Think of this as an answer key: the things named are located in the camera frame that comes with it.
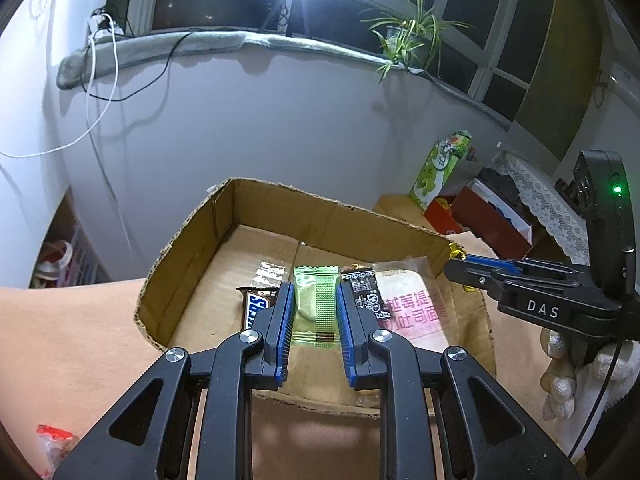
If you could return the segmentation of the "right white gloved hand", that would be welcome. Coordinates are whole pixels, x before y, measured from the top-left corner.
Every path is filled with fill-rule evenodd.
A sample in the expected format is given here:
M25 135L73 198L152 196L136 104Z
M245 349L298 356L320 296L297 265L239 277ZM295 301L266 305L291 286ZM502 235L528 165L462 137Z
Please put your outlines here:
M613 363L616 344L601 349L591 363L575 366L570 359L570 344L554 330L543 328L540 344L551 362L540 378L546 393L542 406L543 420L576 420L583 424L604 385L608 369ZM593 415L596 424L602 414L626 396L639 376L639 343L625 340L613 368L610 382Z

